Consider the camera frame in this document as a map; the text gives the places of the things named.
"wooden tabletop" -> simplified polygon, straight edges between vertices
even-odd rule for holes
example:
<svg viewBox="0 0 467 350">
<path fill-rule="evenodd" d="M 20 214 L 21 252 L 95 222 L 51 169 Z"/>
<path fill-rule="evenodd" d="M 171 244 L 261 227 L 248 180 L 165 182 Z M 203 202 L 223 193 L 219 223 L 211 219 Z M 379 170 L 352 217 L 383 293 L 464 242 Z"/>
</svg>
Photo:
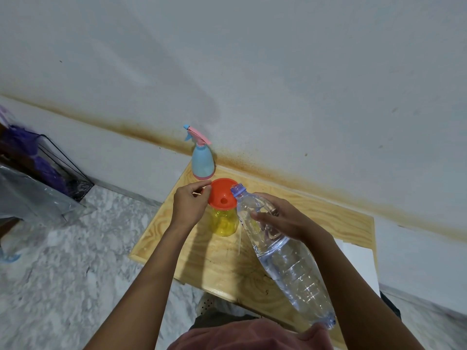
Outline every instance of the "wooden tabletop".
<svg viewBox="0 0 467 350">
<path fill-rule="evenodd" d="M 242 183 L 249 192 L 266 192 L 287 199 L 334 237 L 372 249 L 377 261 L 372 217 L 218 166 L 212 179 L 222 177 Z M 149 259 L 171 221 L 176 189 L 195 181 L 189 164 L 133 247 L 129 255 L 132 260 L 145 263 Z M 174 278 L 270 318 L 288 329 L 307 329 L 307 323 L 266 275 L 242 226 L 239 225 L 237 232 L 229 237 L 212 234 L 208 227 L 209 209 L 208 206 L 188 236 Z M 345 347 L 339 325 L 330 331 L 330 336 L 335 346 Z"/>
</svg>

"pink spray nozzle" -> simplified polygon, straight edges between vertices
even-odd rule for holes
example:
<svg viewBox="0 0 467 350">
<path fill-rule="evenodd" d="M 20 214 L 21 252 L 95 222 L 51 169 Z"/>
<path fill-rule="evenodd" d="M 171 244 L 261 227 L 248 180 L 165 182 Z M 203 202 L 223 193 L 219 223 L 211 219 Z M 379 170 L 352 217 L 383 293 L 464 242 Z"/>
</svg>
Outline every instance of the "pink spray nozzle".
<svg viewBox="0 0 467 350">
<path fill-rule="evenodd" d="M 204 146 L 205 144 L 210 145 L 211 142 L 207 140 L 207 137 L 204 136 L 202 133 L 200 133 L 198 130 L 193 128 L 190 125 L 183 125 L 183 127 L 188 131 L 188 135 L 185 139 L 185 141 L 188 141 L 191 138 L 195 138 L 196 143 L 198 146 Z"/>
</svg>

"hand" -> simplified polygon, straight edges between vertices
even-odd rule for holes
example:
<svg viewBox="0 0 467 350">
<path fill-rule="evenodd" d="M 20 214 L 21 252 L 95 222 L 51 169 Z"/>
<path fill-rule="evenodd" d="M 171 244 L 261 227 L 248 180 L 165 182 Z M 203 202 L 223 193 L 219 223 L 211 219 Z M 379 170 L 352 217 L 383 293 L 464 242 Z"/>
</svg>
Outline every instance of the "hand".
<svg viewBox="0 0 467 350">
<path fill-rule="evenodd" d="M 174 194 L 174 208 L 171 226 L 193 229 L 204 214 L 211 194 L 211 181 L 195 182 L 177 189 Z"/>
<path fill-rule="evenodd" d="M 309 237 L 332 240 L 334 238 L 324 228 L 315 223 L 311 218 L 301 213 L 295 206 L 285 199 L 267 193 L 255 193 L 270 201 L 277 209 L 278 214 L 272 216 L 266 212 L 252 212 L 254 220 L 273 226 L 284 235 L 305 242 Z"/>
</svg>

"plastic water bottle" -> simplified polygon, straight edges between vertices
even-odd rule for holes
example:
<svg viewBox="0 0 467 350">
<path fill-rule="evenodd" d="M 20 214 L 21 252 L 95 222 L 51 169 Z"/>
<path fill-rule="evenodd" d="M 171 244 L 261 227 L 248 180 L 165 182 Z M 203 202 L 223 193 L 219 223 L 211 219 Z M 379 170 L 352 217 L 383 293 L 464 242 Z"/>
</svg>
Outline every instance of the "plastic water bottle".
<svg viewBox="0 0 467 350">
<path fill-rule="evenodd" d="M 269 201 L 248 193 L 242 184 L 231 191 L 237 199 L 240 222 L 266 272 L 310 325 L 321 322 L 331 329 L 336 324 L 335 312 L 309 250 L 303 243 L 250 217 L 253 211 L 276 215 Z"/>
</svg>

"brown stain on wall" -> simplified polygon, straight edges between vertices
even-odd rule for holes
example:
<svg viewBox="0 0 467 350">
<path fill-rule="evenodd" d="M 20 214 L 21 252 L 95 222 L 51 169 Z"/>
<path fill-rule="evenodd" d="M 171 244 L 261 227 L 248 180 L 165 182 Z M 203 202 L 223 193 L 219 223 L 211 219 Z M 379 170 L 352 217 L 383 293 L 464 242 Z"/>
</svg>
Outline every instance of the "brown stain on wall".
<svg viewBox="0 0 467 350">
<path fill-rule="evenodd" d="M 170 135 L 167 135 L 166 133 L 148 129 L 142 124 L 132 123 L 130 121 L 111 123 L 106 120 L 91 117 L 88 114 L 79 113 L 72 108 L 66 108 L 63 110 L 58 109 L 57 106 L 53 104 L 38 105 L 16 96 L 11 96 L 8 94 L 1 95 L 18 102 L 43 109 L 45 111 L 50 111 L 63 117 L 79 121 L 81 123 L 86 123 L 101 129 L 113 131 L 117 134 L 131 137 L 133 139 L 146 141 L 175 152 L 191 155 L 193 151 L 192 142 L 181 141 Z M 462 229 L 457 229 L 436 223 L 434 221 L 426 220 L 423 217 L 407 213 L 391 205 L 374 204 L 365 199 L 355 198 L 344 190 L 324 188 L 299 176 L 285 174 L 280 171 L 272 171 L 266 166 L 245 158 L 245 155 L 240 156 L 233 152 L 213 150 L 213 157 L 214 161 L 218 165 L 237 171 L 242 171 L 249 175 L 282 185 L 290 189 L 303 191 L 318 198 L 330 200 L 335 203 L 345 204 L 356 209 L 366 210 L 369 213 L 385 217 L 388 220 L 396 221 L 401 227 L 425 229 L 449 238 L 453 238 L 455 240 L 467 242 L 467 232 Z"/>
</svg>

